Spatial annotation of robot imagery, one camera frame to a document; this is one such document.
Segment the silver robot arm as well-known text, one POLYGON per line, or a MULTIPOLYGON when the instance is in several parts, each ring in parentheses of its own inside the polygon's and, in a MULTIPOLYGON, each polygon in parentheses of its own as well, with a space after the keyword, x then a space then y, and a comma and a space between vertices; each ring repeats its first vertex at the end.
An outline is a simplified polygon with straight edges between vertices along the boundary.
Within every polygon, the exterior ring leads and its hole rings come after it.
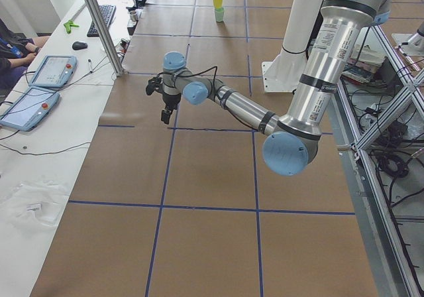
POLYGON ((189 71, 179 52, 169 52, 163 70, 149 81, 147 94, 162 94, 161 120, 169 123, 181 99, 199 105, 210 99, 233 117, 267 136, 262 156, 282 176, 300 173, 316 156, 319 124, 364 27, 382 24, 391 0, 323 0, 323 22, 288 112, 279 117, 216 78, 189 71))

